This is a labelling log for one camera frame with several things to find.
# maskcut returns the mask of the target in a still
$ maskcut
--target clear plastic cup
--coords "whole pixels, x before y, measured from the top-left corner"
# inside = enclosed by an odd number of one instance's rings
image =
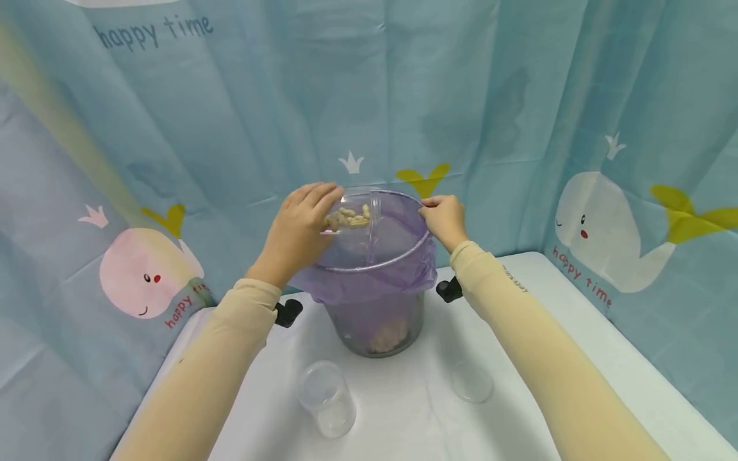
[[[473,361],[459,361],[451,371],[451,383],[456,395],[470,403],[484,403],[494,393],[494,379],[487,370]]]
[[[354,427],[354,400],[343,372],[333,362],[318,361],[303,372],[297,383],[297,399],[324,437],[341,437]]]
[[[333,205],[324,223],[323,234],[339,235],[345,232],[361,232],[371,235],[374,225],[382,216],[379,189],[372,186],[349,187],[341,200]]]

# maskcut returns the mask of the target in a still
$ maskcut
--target white whale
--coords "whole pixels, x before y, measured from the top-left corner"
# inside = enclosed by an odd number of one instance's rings
[[[677,247],[665,242],[641,256],[641,235],[628,200],[599,171],[579,173],[564,187],[556,236],[576,259],[622,293],[651,285]]]
[[[738,208],[698,215],[692,200],[676,187],[657,184],[651,194],[669,222],[666,242],[641,256],[641,235],[623,190],[599,171],[574,175],[556,209],[556,236],[571,254],[621,293],[651,285],[677,245],[702,235],[738,227]]]

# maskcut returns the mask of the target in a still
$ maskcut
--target whale print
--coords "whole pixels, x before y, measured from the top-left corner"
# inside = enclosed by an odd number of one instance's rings
[[[738,227],[738,208],[698,215],[687,194],[662,184],[651,194],[666,210],[666,242],[641,255],[641,235],[623,190],[599,171],[576,174],[556,209],[556,236],[571,254],[621,293],[635,293],[659,276],[677,245]]]
[[[108,224],[102,207],[87,207],[87,211],[89,216],[79,221],[101,229]],[[179,246],[155,229],[126,229],[103,255],[100,284],[116,308],[136,319],[152,319],[164,313],[193,278],[203,278],[205,273],[181,237],[184,206],[171,207],[166,218],[149,209],[142,212],[174,235]]]

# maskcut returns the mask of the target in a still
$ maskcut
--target white crown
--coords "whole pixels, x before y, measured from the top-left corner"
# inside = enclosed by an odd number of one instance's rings
[[[97,211],[89,205],[85,205],[85,207],[87,207],[87,216],[83,216],[82,218],[77,219],[77,221],[80,221],[81,223],[94,224],[101,229],[108,225],[108,218],[105,217],[103,205],[100,205],[97,208]]]
[[[339,160],[341,161],[341,163],[343,163],[343,166],[346,167],[346,170],[348,170],[348,174],[355,175],[359,173],[359,167],[361,167],[364,157],[359,157],[359,159],[357,160],[354,158],[354,155],[351,153],[351,151],[348,151],[348,158]]]
[[[620,137],[620,131],[615,133],[615,136],[608,136],[604,135],[604,138],[607,140],[607,144],[610,146],[607,149],[607,158],[612,160],[615,158],[616,155],[618,155],[618,152],[625,149],[627,147],[625,144],[618,144],[618,138]]]

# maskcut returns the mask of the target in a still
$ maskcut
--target white table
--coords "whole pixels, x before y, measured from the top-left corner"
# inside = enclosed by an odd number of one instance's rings
[[[738,460],[725,439],[539,253],[502,258],[579,343],[615,391],[674,460]],[[439,270],[450,280],[450,268]],[[213,461],[559,460],[543,416],[512,363],[474,311],[459,299],[445,304],[427,293],[418,341],[397,356],[369,359],[339,341],[328,314],[306,294],[289,329],[275,327],[241,385],[210,457]],[[193,316],[154,384],[200,331],[212,309]],[[481,405],[450,386],[460,359],[486,367],[496,390]],[[344,437],[319,436],[294,393],[298,374],[314,361],[344,370],[358,416]]]

